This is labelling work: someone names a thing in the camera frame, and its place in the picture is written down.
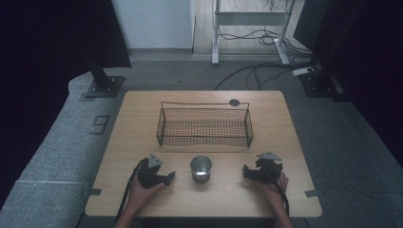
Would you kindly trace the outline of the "white metal desk frame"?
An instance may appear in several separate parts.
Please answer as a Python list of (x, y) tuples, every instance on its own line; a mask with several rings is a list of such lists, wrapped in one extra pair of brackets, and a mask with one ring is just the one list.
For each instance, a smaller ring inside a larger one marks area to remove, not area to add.
[(289, 0), (284, 11), (221, 11), (221, 0), (213, 0), (213, 28), (212, 64), (220, 62), (219, 33), (221, 26), (281, 26), (280, 34), (274, 39), (279, 59), (287, 66), (290, 61), (286, 54), (285, 33), (292, 16), (296, 0)]

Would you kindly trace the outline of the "white power strip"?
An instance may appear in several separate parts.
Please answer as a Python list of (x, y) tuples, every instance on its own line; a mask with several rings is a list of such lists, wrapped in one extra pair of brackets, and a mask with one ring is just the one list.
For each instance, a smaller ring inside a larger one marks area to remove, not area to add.
[(294, 76), (304, 75), (313, 72), (315, 72), (315, 70), (311, 66), (295, 69), (292, 71)]

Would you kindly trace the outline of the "metal cup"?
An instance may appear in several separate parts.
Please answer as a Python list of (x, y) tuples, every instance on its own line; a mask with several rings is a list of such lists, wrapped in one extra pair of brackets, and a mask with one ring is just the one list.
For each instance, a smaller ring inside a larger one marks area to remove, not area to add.
[(190, 162), (192, 178), (197, 183), (206, 183), (210, 179), (212, 161), (203, 155), (194, 157)]

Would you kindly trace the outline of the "person's right hand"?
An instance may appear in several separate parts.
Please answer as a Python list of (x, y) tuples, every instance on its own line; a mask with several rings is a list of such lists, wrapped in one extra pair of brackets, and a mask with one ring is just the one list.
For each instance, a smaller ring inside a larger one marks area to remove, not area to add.
[(281, 173), (277, 181), (277, 185), (280, 187), (280, 189), (277, 189), (273, 183), (263, 184), (261, 182), (257, 182), (257, 187), (260, 189), (263, 196), (265, 196), (271, 208), (280, 204), (284, 206), (282, 195), (286, 192), (288, 181), (289, 179), (285, 176), (285, 174)]

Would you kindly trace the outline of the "black curtain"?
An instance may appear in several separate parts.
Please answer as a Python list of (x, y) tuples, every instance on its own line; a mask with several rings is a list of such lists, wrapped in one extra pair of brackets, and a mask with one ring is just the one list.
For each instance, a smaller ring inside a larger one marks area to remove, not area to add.
[(0, 0), (0, 208), (69, 82), (129, 65), (112, 0)]
[(367, 0), (337, 58), (351, 101), (403, 167), (403, 0)]

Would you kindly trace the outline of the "black wire mesh basket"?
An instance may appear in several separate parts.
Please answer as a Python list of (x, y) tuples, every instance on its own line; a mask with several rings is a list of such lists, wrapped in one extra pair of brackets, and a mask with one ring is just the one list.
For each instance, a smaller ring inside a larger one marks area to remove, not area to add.
[(250, 147), (254, 132), (250, 104), (161, 102), (159, 145)]

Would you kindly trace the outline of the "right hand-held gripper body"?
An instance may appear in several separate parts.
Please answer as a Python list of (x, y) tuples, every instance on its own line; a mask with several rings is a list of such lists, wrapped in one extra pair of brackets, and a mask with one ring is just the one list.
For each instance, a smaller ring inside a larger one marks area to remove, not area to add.
[(282, 172), (282, 158), (272, 152), (260, 153), (257, 157), (255, 180), (263, 183), (276, 182)]

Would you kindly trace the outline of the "person's left hand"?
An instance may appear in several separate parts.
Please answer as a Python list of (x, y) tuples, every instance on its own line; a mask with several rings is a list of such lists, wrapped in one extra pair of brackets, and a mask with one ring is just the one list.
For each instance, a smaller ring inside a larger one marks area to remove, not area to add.
[(141, 209), (148, 204), (150, 199), (164, 189), (164, 184), (159, 183), (149, 189), (144, 188), (139, 182), (138, 178), (135, 177), (131, 183), (129, 190), (129, 197), (127, 205), (130, 208)]

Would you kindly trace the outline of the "black stand with base plate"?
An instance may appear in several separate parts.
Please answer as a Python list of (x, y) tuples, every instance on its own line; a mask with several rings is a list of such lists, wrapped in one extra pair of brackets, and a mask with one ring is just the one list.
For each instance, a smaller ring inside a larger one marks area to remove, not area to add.
[(86, 66), (93, 77), (86, 98), (116, 98), (122, 85), (124, 76), (107, 76), (104, 68), (97, 63), (91, 56), (85, 58)]
[(306, 0), (294, 37), (313, 52), (319, 70), (300, 76), (307, 97), (339, 98), (337, 58), (367, 0)]

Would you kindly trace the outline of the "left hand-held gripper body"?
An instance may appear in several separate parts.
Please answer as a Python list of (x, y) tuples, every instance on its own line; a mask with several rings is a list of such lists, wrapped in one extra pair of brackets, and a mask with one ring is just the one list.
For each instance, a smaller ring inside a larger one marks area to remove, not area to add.
[(150, 189), (160, 183), (167, 183), (167, 176), (158, 174), (162, 164), (163, 162), (154, 154), (150, 154), (138, 163), (136, 175), (142, 187)]

